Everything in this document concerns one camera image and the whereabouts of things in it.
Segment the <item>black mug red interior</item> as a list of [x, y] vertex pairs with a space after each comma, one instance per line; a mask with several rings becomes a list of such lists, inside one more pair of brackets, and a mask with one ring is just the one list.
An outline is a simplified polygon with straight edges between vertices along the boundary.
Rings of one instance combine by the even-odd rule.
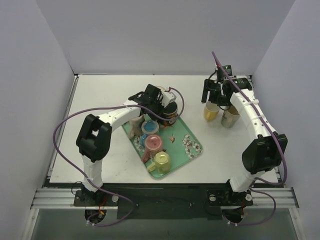
[[[161, 117], [164, 119], [172, 119], [175, 118], [178, 115], [178, 105], [177, 103], [171, 102], [162, 113]], [[171, 127], [176, 120], [158, 120], [158, 123], [164, 127]]]

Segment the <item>cream mug umbrella design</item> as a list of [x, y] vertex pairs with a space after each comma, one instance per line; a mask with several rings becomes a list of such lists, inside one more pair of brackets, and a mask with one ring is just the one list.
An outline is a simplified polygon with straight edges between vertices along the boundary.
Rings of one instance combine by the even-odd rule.
[[238, 110], [232, 105], [228, 110], [225, 110], [221, 117], [221, 125], [225, 128], [232, 128], [240, 118]]

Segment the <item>blue glazed mug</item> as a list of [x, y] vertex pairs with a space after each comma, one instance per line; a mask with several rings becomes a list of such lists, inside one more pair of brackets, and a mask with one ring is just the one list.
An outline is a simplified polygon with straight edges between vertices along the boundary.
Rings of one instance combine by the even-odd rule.
[[155, 120], [147, 120], [141, 125], [142, 136], [139, 139], [139, 143], [142, 147], [145, 147], [145, 139], [150, 136], [157, 134], [159, 131], [159, 124]]

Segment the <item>beige patterned mug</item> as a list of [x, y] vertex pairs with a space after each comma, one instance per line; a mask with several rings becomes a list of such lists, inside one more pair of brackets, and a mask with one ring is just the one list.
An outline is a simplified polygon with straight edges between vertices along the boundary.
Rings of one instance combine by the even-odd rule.
[[145, 122], [145, 115], [141, 115], [131, 119], [129, 123], [129, 130], [127, 137], [132, 139], [134, 137], [140, 137], [143, 135], [142, 124]]

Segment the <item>tall cream floral mug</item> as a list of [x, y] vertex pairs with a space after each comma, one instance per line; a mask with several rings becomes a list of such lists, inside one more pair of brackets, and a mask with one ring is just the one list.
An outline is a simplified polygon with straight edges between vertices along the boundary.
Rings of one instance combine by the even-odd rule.
[[157, 94], [158, 100], [167, 99], [169, 97], [167, 90], [162, 86], [156, 86], [157, 89], [159, 89]]

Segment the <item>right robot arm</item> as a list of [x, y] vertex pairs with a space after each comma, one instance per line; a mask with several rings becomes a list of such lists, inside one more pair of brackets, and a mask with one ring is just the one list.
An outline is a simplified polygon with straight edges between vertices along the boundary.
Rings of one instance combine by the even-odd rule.
[[227, 185], [230, 188], [223, 192], [224, 201], [234, 205], [241, 199], [241, 193], [246, 192], [256, 180], [262, 180], [262, 175], [285, 163], [288, 139], [285, 134], [277, 133], [268, 122], [245, 77], [206, 78], [201, 102], [225, 108], [220, 121], [223, 127], [231, 128], [238, 119], [242, 119], [248, 131], [250, 144], [241, 155], [244, 171], [229, 179]]

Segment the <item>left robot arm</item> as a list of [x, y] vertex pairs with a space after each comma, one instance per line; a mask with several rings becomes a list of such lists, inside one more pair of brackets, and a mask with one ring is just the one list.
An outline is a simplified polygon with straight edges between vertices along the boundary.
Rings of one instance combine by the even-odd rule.
[[103, 186], [102, 160], [110, 150], [113, 131], [128, 122], [128, 137], [140, 137], [143, 135], [144, 115], [149, 114], [156, 120], [175, 100], [172, 92], [148, 84], [144, 91], [130, 96], [123, 105], [98, 116], [89, 114], [85, 117], [76, 146], [82, 155], [86, 174], [81, 190], [86, 193], [85, 200], [90, 205], [97, 206], [103, 200], [103, 193], [99, 190]]

